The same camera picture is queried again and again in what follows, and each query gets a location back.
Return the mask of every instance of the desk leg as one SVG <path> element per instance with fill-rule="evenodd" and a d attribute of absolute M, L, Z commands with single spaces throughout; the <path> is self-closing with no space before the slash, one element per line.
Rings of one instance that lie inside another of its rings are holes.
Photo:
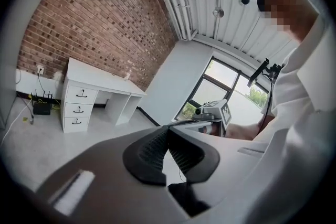
<path fill-rule="evenodd" d="M 118 119 L 121 117 L 122 112 L 130 98 L 130 95 L 113 93 L 108 100 L 105 111 L 111 119 L 111 123 L 116 125 Z"/>

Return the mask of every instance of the white cable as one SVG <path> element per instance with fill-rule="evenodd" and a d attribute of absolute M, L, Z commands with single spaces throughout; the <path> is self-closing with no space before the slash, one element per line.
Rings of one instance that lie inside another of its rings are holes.
<path fill-rule="evenodd" d="M 1 140 L 0 147 L 2 146 L 2 143 L 4 142 L 4 140 L 5 140 L 5 138 L 6 138 L 6 135 L 7 135 L 7 134 L 9 133 L 9 131 L 11 130 L 13 123 L 20 117 L 21 113 L 26 109 L 26 107 L 29 106 L 29 104 L 31 103 L 31 101 L 32 101 L 32 100 L 30 100 L 30 101 L 28 102 L 28 104 L 21 110 L 21 112 L 19 113 L 19 115 L 15 118 L 15 120 L 13 120 L 13 122 L 11 123 L 11 125 L 10 125 L 9 128 L 8 128 L 7 133 L 5 134 L 4 138 L 2 138 L 2 140 Z"/>

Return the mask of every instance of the electrical outlet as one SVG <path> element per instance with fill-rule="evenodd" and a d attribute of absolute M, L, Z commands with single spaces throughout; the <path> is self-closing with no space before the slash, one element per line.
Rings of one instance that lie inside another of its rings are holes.
<path fill-rule="evenodd" d="M 41 66 L 41 65 L 38 65 L 37 66 L 37 74 L 38 75 L 43 75 L 43 72 L 44 72 L 44 67 Z"/>

